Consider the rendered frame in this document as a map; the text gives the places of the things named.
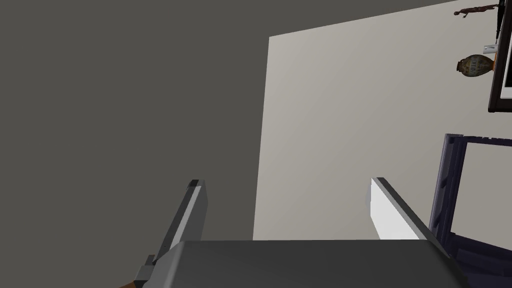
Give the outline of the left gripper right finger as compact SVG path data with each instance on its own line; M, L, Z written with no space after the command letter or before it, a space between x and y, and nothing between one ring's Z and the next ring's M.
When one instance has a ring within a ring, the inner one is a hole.
M367 204L380 240L431 240L432 233L384 177L370 181Z

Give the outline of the dark shelf with vase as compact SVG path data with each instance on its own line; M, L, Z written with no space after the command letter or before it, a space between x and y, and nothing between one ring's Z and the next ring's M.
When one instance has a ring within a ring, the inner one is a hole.
M475 6L455 11L455 16L497 10L495 43L485 45L482 54L460 60L456 70L474 78L493 73L488 112L512 114L512 0L499 0L498 4Z

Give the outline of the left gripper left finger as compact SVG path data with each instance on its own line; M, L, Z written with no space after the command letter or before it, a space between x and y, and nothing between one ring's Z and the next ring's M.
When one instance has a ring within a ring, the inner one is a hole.
M191 180L153 259L154 264L176 244L183 241L201 240L207 209L206 182L203 179Z

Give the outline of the dark purple chair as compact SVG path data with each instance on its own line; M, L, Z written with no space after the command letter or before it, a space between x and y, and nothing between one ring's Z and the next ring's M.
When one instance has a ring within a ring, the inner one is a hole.
M428 228L471 288L512 288L512 250L451 231L469 143L512 147L512 139L446 134Z

